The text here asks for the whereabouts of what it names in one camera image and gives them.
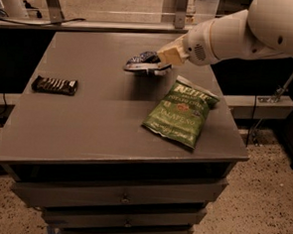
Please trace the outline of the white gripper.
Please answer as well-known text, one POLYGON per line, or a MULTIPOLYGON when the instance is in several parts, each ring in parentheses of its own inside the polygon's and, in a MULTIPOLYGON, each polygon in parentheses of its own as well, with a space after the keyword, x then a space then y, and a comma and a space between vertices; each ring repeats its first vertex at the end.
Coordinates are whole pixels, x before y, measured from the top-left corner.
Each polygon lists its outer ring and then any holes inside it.
POLYGON ((162 63, 182 65, 186 59, 195 65, 210 65, 219 61, 211 44, 214 20, 196 25, 187 35, 177 38, 157 51, 162 63))

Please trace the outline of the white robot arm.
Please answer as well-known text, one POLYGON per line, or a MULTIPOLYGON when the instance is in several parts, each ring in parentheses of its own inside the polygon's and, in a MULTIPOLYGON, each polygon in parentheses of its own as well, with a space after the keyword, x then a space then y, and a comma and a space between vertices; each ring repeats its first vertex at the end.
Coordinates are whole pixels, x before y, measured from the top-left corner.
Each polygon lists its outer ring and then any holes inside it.
POLYGON ((252 0, 246 10, 199 23, 157 54, 172 65, 293 58, 293 0, 252 0))

